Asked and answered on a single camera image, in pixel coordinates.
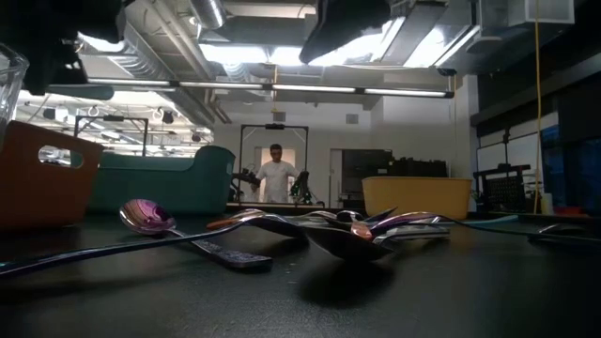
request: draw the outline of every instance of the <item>yellow container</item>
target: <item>yellow container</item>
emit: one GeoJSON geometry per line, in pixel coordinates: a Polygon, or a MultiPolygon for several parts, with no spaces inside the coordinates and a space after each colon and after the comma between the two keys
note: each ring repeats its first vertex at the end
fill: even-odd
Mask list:
{"type": "Polygon", "coordinates": [[[438,177],[368,177],[363,180],[365,209],[376,215],[397,207],[394,215],[427,211],[465,220],[471,179],[438,177]]]}

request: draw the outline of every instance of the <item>white t-shirt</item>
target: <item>white t-shirt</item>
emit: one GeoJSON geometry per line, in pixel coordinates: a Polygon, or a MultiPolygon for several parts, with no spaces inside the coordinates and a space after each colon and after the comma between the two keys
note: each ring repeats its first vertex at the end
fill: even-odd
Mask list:
{"type": "Polygon", "coordinates": [[[259,169],[256,178],[266,178],[265,201],[266,203],[288,202],[288,178],[297,177],[299,171],[286,161],[269,161],[259,169]]]}

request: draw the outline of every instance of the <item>glass jar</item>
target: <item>glass jar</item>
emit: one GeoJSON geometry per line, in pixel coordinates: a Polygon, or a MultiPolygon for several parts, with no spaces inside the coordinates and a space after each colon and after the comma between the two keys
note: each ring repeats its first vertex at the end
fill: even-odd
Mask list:
{"type": "Polygon", "coordinates": [[[23,56],[0,43],[0,150],[28,67],[23,56]]]}

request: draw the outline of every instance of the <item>fluorescent light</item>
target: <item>fluorescent light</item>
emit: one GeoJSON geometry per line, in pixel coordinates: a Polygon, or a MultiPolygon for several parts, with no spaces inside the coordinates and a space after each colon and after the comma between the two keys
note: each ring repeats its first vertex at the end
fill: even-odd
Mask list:
{"type": "Polygon", "coordinates": [[[447,95],[445,92],[438,92],[438,91],[406,90],[406,89],[379,89],[379,88],[366,88],[365,94],[425,97],[425,98],[444,98],[447,95]]]}
{"type": "Polygon", "coordinates": [[[313,91],[326,93],[354,93],[355,88],[335,87],[335,86],[315,86],[315,85],[295,85],[295,84],[274,84],[275,90],[294,90],[294,91],[313,91]]]}
{"type": "Polygon", "coordinates": [[[376,50],[372,53],[371,62],[379,61],[382,59],[388,48],[394,41],[394,38],[398,35],[398,31],[405,23],[405,17],[398,18],[393,22],[387,22],[382,26],[382,32],[384,32],[384,38],[376,50]]]}
{"type": "Polygon", "coordinates": [[[104,126],[102,126],[102,125],[100,125],[100,124],[98,124],[96,122],[90,122],[90,126],[96,128],[98,130],[103,130],[104,129],[104,126]]]}
{"type": "Polygon", "coordinates": [[[434,27],[415,48],[403,67],[427,68],[432,66],[444,53],[444,35],[434,27]]]}
{"type": "Polygon", "coordinates": [[[197,82],[182,82],[179,83],[185,87],[198,88],[216,88],[216,89],[263,89],[261,84],[241,84],[241,83],[197,83],[197,82]]]}
{"type": "Polygon", "coordinates": [[[114,131],[102,131],[100,133],[101,135],[104,135],[110,139],[114,139],[114,140],[120,140],[121,139],[121,135],[117,132],[114,131]]]}
{"type": "Polygon", "coordinates": [[[457,44],[455,46],[453,46],[453,48],[451,48],[449,51],[447,51],[447,53],[445,53],[438,61],[436,61],[434,63],[434,66],[436,66],[436,67],[442,66],[442,64],[444,64],[449,59],[449,57],[451,57],[451,56],[453,56],[453,54],[457,53],[459,51],[459,49],[461,49],[461,47],[463,47],[463,45],[468,43],[468,41],[470,41],[471,38],[473,38],[473,36],[475,36],[476,33],[478,33],[478,32],[480,32],[480,26],[479,25],[473,26],[473,28],[469,31],[468,34],[466,34],[465,37],[463,37],[461,40],[459,40],[459,42],[457,42],[457,44]]]}
{"type": "Polygon", "coordinates": [[[208,44],[200,44],[199,46],[208,61],[221,64],[268,62],[267,54],[262,47],[213,46],[208,44]]]}
{"type": "Polygon", "coordinates": [[[300,53],[299,47],[277,47],[270,56],[270,62],[279,66],[302,66],[300,53]]]}
{"type": "Polygon", "coordinates": [[[151,85],[151,86],[169,86],[169,81],[158,80],[130,80],[130,79],[88,79],[93,85],[151,85]]]}
{"type": "Polygon", "coordinates": [[[125,49],[125,43],[123,41],[119,41],[118,43],[111,43],[105,41],[101,38],[92,38],[82,33],[79,33],[78,38],[87,42],[90,46],[94,47],[96,50],[100,52],[113,52],[118,53],[122,52],[125,49]]]}

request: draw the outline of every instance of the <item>teal plastic tub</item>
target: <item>teal plastic tub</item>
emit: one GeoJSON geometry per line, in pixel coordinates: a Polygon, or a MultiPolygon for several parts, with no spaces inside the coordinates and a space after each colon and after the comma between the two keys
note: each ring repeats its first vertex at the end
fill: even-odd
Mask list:
{"type": "Polygon", "coordinates": [[[203,146],[193,159],[105,153],[87,210],[116,215],[126,202],[142,198],[171,213],[221,214],[235,158],[220,146],[203,146]]]}

